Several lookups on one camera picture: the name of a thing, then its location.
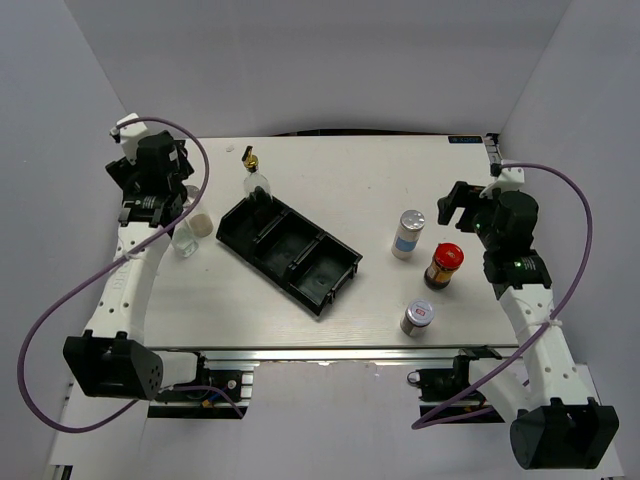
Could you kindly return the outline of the clear oil glass bottle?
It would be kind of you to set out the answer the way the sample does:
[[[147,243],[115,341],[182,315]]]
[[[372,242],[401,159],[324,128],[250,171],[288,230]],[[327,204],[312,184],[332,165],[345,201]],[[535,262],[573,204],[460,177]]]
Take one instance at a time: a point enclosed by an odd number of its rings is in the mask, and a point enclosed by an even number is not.
[[[198,250],[199,243],[186,220],[175,226],[171,238],[171,246],[181,258],[188,258]]]

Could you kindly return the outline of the dark sauce glass bottle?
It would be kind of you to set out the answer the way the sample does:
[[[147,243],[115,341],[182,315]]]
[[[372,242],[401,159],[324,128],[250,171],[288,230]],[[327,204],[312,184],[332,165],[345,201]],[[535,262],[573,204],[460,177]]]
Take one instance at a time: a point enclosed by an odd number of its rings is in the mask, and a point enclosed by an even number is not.
[[[251,207],[254,222],[258,226],[264,226],[269,221],[273,198],[269,181],[259,171],[259,160],[251,145],[246,147],[242,163],[247,172],[243,182],[247,203]]]

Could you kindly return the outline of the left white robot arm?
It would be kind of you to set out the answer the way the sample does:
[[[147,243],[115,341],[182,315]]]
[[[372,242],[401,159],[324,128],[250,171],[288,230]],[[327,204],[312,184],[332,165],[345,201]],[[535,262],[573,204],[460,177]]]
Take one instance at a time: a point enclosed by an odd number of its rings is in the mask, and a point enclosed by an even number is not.
[[[168,131],[122,140],[125,155],[107,173],[121,188],[116,258],[84,332],[70,336],[63,356],[89,397],[152,400],[163,380],[160,355],[144,344],[148,302],[159,263],[184,211],[183,184],[193,172],[185,143]]]

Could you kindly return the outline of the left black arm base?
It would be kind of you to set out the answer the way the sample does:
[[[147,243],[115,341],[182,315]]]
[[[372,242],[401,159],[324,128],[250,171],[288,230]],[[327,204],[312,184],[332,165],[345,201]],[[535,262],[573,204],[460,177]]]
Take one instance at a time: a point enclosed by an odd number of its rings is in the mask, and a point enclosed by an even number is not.
[[[254,367],[201,357],[196,377],[164,389],[148,407],[150,419],[240,420],[247,412]]]

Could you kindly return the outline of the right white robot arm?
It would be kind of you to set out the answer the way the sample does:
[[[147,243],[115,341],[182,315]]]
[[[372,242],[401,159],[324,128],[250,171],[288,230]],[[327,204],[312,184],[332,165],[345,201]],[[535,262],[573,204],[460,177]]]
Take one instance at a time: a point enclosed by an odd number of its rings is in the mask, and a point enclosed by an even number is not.
[[[480,392],[509,426],[511,449],[526,470],[596,468],[619,428],[611,406],[600,404],[577,372],[560,322],[554,318],[551,278],[533,249],[539,207],[518,190],[458,181],[439,199],[438,222],[456,209],[456,227],[474,233],[485,248],[483,268],[508,317],[529,382],[523,384],[505,363],[473,360],[453,371],[461,397]]]

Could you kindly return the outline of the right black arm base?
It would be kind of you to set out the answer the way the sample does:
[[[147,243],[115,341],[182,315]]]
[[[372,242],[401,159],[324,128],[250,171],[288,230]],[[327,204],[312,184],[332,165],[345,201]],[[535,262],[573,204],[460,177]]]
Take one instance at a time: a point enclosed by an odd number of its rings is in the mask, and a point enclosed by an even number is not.
[[[408,373],[406,377],[408,384],[419,390],[420,416],[427,414],[438,404],[468,387],[470,385],[469,363],[481,359],[502,360],[503,357],[495,349],[487,346],[463,348],[448,367],[426,367]],[[438,413],[434,420],[475,413],[483,409],[488,409],[488,412],[456,420],[454,424],[504,422],[480,392],[473,392],[457,401],[454,405]]]

